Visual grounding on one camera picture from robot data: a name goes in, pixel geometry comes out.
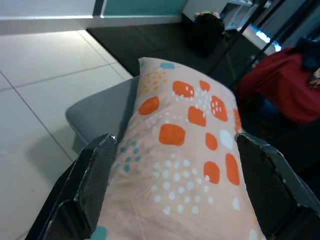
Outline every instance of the white tile floor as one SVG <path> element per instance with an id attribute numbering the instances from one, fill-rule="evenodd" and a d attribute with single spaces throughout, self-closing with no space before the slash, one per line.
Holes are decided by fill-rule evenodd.
<path id="1" fill-rule="evenodd" d="M 68 107 L 132 76 L 86 31 L 0 37 L 0 239 L 28 232 L 77 157 Z"/>

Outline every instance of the dark floor mat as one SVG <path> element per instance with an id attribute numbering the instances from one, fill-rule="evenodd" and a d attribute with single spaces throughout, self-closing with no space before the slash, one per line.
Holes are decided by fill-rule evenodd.
<path id="1" fill-rule="evenodd" d="M 221 38 L 214 52 L 203 58 L 186 47 L 186 31 L 181 23 L 88 29 L 133 76 L 139 75 L 138 59 L 142 57 L 177 62 L 208 74 L 213 64 L 221 58 L 226 40 Z M 250 56 L 258 51 L 257 47 L 242 37 L 229 52 L 228 59 L 220 60 L 211 77 L 228 86 L 250 62 Z"/>

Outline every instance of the pillowcase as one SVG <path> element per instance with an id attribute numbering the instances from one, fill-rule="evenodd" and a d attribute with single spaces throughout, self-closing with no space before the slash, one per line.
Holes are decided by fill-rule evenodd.
<path id="1" fill-rule="evenodd" d="M 234 140 L 234 94 L 178 63 L 141 58 L 140 68 L 97 229 L 108 240 L 264 239 Z"/>

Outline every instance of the patterned pillow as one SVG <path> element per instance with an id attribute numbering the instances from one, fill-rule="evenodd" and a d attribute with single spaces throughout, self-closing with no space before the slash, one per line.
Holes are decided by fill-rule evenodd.
<path id="1" fill-rule="evenodd" d="M 142 58 L 140 66 L 99 231 L 108 240 L 264 239 L 234 140 L 233 93 L 178 63 Z"/>

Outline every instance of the black backpack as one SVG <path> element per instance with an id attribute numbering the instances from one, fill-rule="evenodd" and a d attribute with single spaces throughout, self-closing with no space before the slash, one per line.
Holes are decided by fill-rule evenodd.
<path id="1" fill-rule="evenodd" d="M 221 39 L 225 25 L 216 16 L 206 13 L 196 18 L 189 34 L 187 46 L 202 57 L 208 57 Z"/>

